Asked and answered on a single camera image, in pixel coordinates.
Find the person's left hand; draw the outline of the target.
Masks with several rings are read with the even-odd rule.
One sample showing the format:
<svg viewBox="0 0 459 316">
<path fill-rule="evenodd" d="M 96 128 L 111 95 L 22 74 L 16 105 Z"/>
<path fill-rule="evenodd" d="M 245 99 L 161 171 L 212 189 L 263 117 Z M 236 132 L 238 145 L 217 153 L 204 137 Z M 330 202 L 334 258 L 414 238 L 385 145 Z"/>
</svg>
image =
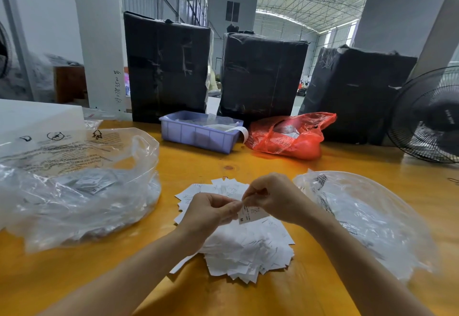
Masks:
<svg viewBox="0 0 459 316">
<path fill-rule="evenodd" d="M 220 224 L 219 208 L 229 202 L 241 202 L 216 193 L 198 193 L 189 204 L 176 231 L 186 255 L 196 253 Z"/>
</svg>

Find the person's right hand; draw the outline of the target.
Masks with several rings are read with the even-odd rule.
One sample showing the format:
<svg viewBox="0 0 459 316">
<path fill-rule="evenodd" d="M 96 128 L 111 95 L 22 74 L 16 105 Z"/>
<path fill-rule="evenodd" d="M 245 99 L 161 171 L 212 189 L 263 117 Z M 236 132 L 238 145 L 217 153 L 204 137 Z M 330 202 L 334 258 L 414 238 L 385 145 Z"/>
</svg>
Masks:
<svg viewBox="0 0 459 316">
<path fill-rule="evenodd" d="M 264 209 L 268 214 L 291 224 L 306 228 L 306 222 L 320 217 L 320 209 L 286 175 L 270 173 L 256 178 L 245 191 L 242 202 L 252 194 L 270 196 Z"/>
</svg>

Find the white paper label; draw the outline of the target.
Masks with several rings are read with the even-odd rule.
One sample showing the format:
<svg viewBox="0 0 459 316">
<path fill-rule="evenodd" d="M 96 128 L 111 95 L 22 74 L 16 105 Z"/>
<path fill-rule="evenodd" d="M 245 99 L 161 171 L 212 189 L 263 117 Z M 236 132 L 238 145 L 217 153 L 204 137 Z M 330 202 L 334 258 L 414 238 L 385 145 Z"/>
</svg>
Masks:
<svg viewBox="0 0 459 316">
<path fill-rule="evenodd" d="M 240 225 L 261 220 L 270 215 L 262 208 L 256 206 L 243 206 L 238 212 L 238 223 Z"/>
</svg>

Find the person's left forearm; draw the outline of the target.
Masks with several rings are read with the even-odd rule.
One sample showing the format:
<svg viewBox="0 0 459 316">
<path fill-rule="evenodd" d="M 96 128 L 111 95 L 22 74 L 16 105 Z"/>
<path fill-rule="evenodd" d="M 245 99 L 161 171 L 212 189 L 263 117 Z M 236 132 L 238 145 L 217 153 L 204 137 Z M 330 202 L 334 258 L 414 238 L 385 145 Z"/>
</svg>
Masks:
<svg viewBox="0 0 459 316">
<path fill-rule="evenodd" d="M 177 228 L 37 316 L 131 316 L 166 275 L 196 253 L 209 236 L 210 232 Z"/>
</svg>

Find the person's right forearm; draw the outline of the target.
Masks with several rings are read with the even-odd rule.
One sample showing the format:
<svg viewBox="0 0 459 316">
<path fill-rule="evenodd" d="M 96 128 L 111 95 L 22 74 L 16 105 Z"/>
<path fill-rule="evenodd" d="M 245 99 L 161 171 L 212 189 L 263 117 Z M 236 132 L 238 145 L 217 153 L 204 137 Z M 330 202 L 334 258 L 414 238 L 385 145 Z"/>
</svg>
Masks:
<svg viewBox="0 0 459 316">
<path fill-rule="evenodd" d="M 325 251 L 361 316 L 435 316 L 329 213 L 307 211 L 301 226 Z"/>
</svg>

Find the pile of white paper tags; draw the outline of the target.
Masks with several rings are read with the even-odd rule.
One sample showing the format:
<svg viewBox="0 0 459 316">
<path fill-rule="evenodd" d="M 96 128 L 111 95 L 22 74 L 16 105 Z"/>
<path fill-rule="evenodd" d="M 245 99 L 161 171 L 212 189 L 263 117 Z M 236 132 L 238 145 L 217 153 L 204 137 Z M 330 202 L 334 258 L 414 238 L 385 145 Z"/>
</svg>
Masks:
<svg viewBox="0 0 459 316">
<path fill-rule="evenodd" d="M 180 211 L 175 224 L 181 222 L 196 194 L 216 193 L 240 201 L 248 187 L 249 184 L 228 178 L 211 180 L 211 184 L 190 185 L 175 195 Z M 290 265 L 294 244 L 282 222 L 272 216 L 242 225 L 237 219 L 219 226 L 195 254 L 185 257 L 170 273 L 177 273 L 192 257 L 203 254 L 211 276 L 227 275 L 232 280 L 255 284 L 259 274 Z"/>
</svg>

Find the red plastic bag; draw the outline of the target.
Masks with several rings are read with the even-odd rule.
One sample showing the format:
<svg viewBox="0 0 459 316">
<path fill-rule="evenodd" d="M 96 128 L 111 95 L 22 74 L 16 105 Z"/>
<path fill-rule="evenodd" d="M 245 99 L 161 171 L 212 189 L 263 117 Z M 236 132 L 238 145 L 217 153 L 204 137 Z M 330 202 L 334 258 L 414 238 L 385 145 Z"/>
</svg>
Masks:
<svg viewBox="0 0 459 316">
<path fill-rule="evenodd" d="M 336 118 L 328 112 L 264 118 L 250 124 L 245 145 L 261 153 L 313 161 L 322 155 L 323 130 Z"/>
</svg>

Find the white label strip roll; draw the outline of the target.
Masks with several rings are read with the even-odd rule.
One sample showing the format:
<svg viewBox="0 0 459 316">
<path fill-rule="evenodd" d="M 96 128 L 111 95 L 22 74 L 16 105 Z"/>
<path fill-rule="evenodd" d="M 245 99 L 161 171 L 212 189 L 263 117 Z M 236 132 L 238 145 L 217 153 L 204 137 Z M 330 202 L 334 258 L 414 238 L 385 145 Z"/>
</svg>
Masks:
<svg viewBox="0 0 459 316">
<path fill-rule="evenodd" d="M 219 130 L 222 132 L 238 131 L 242 133 L 244 136 L 244 139 L 243 139 L 244 144 L 248 140 L 248 135 L 249 135 L 248 130 L 244 126 L 233 126 L 233 125 L 226 125 L 226 124 L 210 124 L 210 125 L 205 125 L 204 127 L 214 129 L 214 130 Z"/>
</svg>

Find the blue plastic bin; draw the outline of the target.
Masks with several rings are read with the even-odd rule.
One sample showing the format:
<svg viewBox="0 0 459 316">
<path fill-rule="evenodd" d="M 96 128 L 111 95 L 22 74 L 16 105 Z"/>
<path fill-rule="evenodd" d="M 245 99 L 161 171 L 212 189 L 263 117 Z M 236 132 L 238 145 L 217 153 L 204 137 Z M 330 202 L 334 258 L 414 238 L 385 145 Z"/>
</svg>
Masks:
<svg viewBox="0 0 459 316">
<path fill-rule="evenodd" d="M 214 114 L 178 111 L 159 118 L 162 138 L 169 142 L 194 146 L 200 149 L 229 154 L 236 144 L 238 131 L 222 132 L 205 125 L 226 124 L 243 126 L 243 121 Z"/>
</svg>

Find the crumpled clear plastic bag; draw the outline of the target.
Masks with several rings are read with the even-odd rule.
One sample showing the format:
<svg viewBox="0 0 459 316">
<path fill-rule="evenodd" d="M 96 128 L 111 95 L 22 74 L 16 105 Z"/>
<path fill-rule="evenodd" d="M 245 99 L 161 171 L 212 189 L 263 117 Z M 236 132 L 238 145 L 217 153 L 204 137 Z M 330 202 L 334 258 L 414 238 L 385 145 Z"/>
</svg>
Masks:
<svg viewBox="0 0 459 316">
<path fill-rule="evenodd" d="M 308 170 L 292 182 L 400 281 L 407 283 L 416 269 L 438 273 L 439 252 L 426 222 L 386 187 L 343 171 Z"/>
</svg>

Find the medium black wrapped package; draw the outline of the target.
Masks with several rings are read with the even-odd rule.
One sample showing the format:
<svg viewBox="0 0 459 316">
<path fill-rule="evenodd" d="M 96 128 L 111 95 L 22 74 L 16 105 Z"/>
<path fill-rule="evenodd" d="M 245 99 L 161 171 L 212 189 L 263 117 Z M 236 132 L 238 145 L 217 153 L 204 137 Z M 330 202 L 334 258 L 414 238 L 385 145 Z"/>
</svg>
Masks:
<svg viewBox="0 0 459 316">
<path fill-rule="evenodd" d="M 306 60 L 308 41 L 226 33 L 220 70 L 218 116 L 250 123 L 290 116 Z"/>
</svg>

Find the wide black wrapped package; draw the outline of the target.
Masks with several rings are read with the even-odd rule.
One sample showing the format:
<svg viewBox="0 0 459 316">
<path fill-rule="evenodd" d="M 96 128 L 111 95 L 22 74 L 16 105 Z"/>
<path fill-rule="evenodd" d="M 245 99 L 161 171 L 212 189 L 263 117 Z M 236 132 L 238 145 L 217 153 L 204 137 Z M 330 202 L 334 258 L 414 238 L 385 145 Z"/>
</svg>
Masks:
<svg viewBox="0 0 459 316">
<path fill-rule="evenodd" d="M 383 145 L 391 106 L 417 61 L 395 51 L 322 48 L 298 113 L 336 114 L 323 132 L 327 141 Z"/>
</svg>

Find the tall black wrapped package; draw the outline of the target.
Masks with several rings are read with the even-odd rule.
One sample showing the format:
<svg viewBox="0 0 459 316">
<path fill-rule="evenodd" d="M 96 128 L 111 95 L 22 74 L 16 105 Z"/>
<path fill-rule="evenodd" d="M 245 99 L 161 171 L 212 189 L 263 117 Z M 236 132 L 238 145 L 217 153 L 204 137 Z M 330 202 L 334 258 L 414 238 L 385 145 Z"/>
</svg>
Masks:
<svg viewBox="0 0 459 316">
<path fill-rule="evenodd" d="M 186 110 L 205 113 L 210 86 L 213 30 L 124 12 L 134 122 Z"/>
</svg>

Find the large printed clear plastic bag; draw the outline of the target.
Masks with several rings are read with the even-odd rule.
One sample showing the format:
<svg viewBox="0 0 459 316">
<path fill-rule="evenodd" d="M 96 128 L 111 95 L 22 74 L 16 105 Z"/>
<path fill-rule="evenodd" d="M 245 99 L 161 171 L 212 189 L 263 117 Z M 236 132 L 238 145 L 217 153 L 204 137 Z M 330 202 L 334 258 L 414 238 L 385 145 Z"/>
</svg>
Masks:
<svg viewBox="0 0 459 316">
<path fill-rule="evenodd" d="M 35 253 L 139 222 L 162 191 L 159 147 L 138 128 L 0 139 L 0 231 Z"/>
</svg>

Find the black standing fan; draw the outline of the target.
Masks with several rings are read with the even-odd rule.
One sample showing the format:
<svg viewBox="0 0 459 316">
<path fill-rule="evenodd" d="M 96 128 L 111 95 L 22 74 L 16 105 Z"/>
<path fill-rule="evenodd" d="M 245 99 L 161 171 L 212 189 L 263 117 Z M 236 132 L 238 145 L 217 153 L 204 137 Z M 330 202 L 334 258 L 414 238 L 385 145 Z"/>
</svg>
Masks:
<svg viewBox="0 0 459 316">
<path fill-rule="evenodd" d="M 408 81 L 386 119 L 388 139 L 417 159 L 459 164 L 459 65 Z"/>
</svg>

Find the brown wooden cabinet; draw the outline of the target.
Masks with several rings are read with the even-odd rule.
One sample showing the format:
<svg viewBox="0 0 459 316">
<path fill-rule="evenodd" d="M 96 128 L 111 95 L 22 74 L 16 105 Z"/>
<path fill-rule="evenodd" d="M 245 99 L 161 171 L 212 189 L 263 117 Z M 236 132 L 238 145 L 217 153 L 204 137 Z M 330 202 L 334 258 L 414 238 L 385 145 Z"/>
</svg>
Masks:
<svg viewBox="0 0 459 316">
<path fill-rule="evenodd" d="M 53 78 L 57 104 L 76 104 L 89 108 L 84 66 L 55 66 L 53 67 Z"/>
</svg>

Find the white foam box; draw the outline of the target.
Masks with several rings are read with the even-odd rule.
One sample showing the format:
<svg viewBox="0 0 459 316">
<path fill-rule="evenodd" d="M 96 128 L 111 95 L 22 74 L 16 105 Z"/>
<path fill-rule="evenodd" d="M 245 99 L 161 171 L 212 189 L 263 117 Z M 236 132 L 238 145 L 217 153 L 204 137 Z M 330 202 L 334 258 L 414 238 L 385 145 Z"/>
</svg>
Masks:
<svg viewBox="0 0 459 316">
<path fill-rule="evenodd" d="M 0 158 L 85 128 L 81 106 L 0 99 Z"/>
</svg>

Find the white square pillar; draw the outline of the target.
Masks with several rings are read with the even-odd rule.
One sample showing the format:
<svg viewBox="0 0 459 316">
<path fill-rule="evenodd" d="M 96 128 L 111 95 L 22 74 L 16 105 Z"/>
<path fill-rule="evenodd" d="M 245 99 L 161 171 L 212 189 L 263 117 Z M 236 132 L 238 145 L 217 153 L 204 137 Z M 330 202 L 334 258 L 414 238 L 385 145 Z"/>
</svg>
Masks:
<svg viewBox="0 0 459 316">
<path fill-rule="evenodd" d="M 123 0 L 75 0 L 89 106 L 128 120 Z"/>
</svg>

